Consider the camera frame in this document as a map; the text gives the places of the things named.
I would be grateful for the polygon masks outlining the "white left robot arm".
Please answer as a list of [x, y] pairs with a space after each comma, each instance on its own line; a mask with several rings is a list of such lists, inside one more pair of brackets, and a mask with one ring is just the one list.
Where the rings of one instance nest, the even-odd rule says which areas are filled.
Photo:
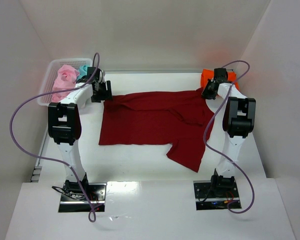
[[75, 88], [59, 102], [48, 105], [48, 134], [66, 163], [65, 183], [62, 188], [54, 186], [53, 189], [72, 200], [82, 201], [85, 199], [83, 191], [88, 193], [91, 188], [79, 152], [82, 134], [79, 109], [88, 101], [111, 100], [112, 90], [111, 82], [106, 81], [104, 72], [96, 67], [88, 67], [87, 75], [79, 79]]

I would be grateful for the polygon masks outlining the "dark red t shirt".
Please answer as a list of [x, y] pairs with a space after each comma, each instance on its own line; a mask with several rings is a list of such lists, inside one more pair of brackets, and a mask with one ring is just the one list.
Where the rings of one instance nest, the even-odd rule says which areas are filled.
[[167, 145], [166, 156], [198, 172], [213, 112], [203, 89], [115, 95], [103, 104], [99, 145]]

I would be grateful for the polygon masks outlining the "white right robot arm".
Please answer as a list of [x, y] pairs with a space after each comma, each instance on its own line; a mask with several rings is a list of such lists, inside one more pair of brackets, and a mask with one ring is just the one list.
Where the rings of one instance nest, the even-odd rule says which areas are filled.
[[225, 133], [221, 158], [210, 180], [206, 198], [217, 198], [235, 186], [235, 173], [241, 147], [255, 126], [256, 100], [243, 95], [229, 79], [225, 68], [216, 68], [213, 76], [207, 79], [201, 96], [214, 100], [220, 96], [224, 100], [219, 109], [224, 110], [222, 129]]

